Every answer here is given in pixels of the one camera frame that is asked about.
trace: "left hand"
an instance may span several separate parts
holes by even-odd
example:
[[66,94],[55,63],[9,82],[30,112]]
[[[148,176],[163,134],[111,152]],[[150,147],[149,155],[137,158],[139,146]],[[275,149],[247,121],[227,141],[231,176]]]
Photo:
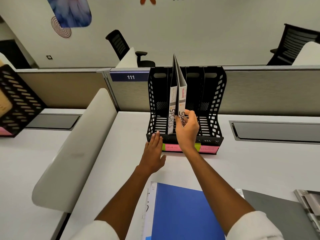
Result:
[[163,155],[160,158],[161,152],[162,136],[160,136],[160,132],[157,131],[157,133],[152,134],[150,142],[146,142],[144,152],[138,167],[145,170],[145,172],[149,175],[157,172],[165,165],[166,162],[166,155]]

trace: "desk surface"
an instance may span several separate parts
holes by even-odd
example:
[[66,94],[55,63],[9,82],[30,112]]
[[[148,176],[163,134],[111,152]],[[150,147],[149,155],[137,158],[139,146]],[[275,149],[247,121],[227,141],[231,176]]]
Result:
[[[119,112],[62,234],[69,239],[97,214],[139,164],[150,113]],[[320,117],[219,115],[224,141],[217,155],[203,155],[234,188],[297,201],[293,191],[320,191],[319,145],[236,141],[229,120],[320,123]],[[166,153],[165,166],[147,182],[133,215],[127,239],[141,240],[142,213],[150,181],[201,190],[181,153]]]
[[[45,109],[43,113],[82,114],[84,110]],[[70,131],[24,129],[0,138],[1,239],[50,240],[63,212],[35,206],[31,194]]]

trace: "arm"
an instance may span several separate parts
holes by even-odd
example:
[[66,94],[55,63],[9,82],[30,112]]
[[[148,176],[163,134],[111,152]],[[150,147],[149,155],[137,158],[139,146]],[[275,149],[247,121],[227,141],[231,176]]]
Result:
[[242,198],[197,152],[195,149],[196,136],[199,124],[194,111],[186,110],[189,119],[182,127],[176,117],[176,134],[179,146],[186,155],[197,177],[202,191],[227,235],[231,227],[245,214],[255,209]]
[[146,142],[140,164],[133,174],[109,201],[95,220],[107,222],[118,234],[120,240],[126,238],[132,216],[144,186],[152,173],[162,168],[166,155],[161,158],[162,137],[159,131]]

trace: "chair armrest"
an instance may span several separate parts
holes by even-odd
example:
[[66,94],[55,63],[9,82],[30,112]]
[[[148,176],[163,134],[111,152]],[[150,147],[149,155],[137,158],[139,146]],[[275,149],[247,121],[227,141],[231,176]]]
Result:
[[275,54],[277,52],[278,49],[271,49],[270,52]]
[[148,54],[148,52],[136,51],[136,56],[138,56],[138,57],[145,56],[146,54]]

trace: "blue name plate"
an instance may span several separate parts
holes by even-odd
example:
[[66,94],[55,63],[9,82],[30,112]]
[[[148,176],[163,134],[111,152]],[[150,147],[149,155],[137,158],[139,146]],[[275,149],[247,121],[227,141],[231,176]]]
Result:
[[149,71],[110,71],[113,82],[147,82]]

